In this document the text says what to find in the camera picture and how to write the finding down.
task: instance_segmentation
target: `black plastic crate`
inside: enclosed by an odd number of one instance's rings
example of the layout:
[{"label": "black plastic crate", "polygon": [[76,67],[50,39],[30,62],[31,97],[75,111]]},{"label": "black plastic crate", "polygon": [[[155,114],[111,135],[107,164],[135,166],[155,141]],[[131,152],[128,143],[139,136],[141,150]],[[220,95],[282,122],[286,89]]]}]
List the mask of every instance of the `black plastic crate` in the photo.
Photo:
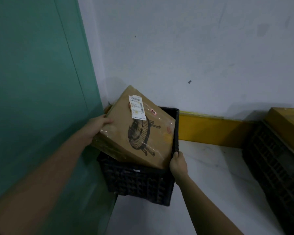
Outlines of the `black plastic crate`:
[{"label": "black plastic crate", "polygon": [[286,234],[294,235],[294,153],[260,122],[243,146],[243,159],[259,182]]},{"label": "black plastic crate", "polygon": [[[175,119],[172,154],[179,150],[179,114],[175,108],[160,107]],[[170,206],[174,186],[171,171],[118,162],[101,152],[97,161],[105,177],[109,192],[125,196],[131,195],[147,199],[152,203]]]}]

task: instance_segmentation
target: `marble floor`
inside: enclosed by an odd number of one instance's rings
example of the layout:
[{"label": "marble floor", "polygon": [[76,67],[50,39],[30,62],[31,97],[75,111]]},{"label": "marble floor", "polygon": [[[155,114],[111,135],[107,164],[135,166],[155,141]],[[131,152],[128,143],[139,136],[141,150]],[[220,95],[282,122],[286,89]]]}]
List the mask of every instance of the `marble floor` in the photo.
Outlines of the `marble floor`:
[{"label": "marble floor", "polygon": [[[245,235],[284,234],[240,149],[182,140],[179,148],[190,177]],[[195,235],[196,232],[180,188],[175,184],[169,207],[119,196],[106,234]]]}]

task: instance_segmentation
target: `person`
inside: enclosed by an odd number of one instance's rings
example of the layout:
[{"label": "person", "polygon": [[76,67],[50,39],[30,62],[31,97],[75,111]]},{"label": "person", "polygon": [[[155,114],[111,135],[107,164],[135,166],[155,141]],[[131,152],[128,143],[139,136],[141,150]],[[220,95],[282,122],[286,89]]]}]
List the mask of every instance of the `person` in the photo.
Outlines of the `person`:
[{"label": "person", "polygon": [[[0,197],[0,234],[33,234],[54,207],[78,158],[95,134],[112,120],[90,119],[37,169]],[[188,176],[182,152],[175,152],[170,170],[180,187],[197,234],[243,234]]]}]

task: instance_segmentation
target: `yellow baseboard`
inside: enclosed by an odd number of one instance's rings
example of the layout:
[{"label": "yellow baseboard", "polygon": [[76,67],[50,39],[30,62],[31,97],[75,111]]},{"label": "yellow baseboard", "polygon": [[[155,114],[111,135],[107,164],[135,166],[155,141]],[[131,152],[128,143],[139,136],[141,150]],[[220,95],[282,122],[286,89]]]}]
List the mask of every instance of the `yellow baseboard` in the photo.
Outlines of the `yellow baseboard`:
[{"label": "yellow baseboard", "polygon": [[180,112],[179,139],[242,148],[246,137],[255,126],[254,122],[208,117]]}]

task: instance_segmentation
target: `cardboard box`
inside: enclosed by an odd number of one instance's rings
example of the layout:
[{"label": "cardboard box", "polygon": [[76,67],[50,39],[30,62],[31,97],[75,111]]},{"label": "cardboard box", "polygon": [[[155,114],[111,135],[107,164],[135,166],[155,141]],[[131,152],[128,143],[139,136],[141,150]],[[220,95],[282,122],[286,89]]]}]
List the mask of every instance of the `cardboard box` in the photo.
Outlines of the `cardboard box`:
[{"label": "cardboard box", "polygon": [[294,150],[294,108],[271,108],[265,121]]},{"label": "cardboard box", "polygon": [[[142,100],[145,114],[137,101]],[[132,116],[146,117],[146,120]],[[111,107],[107,117],[114,120],[105,125],[91,145],[117,161],[132,162],[159,169],[168,169],[171,159],[175,119],[161,110],[132,86],[128,86]]]}]

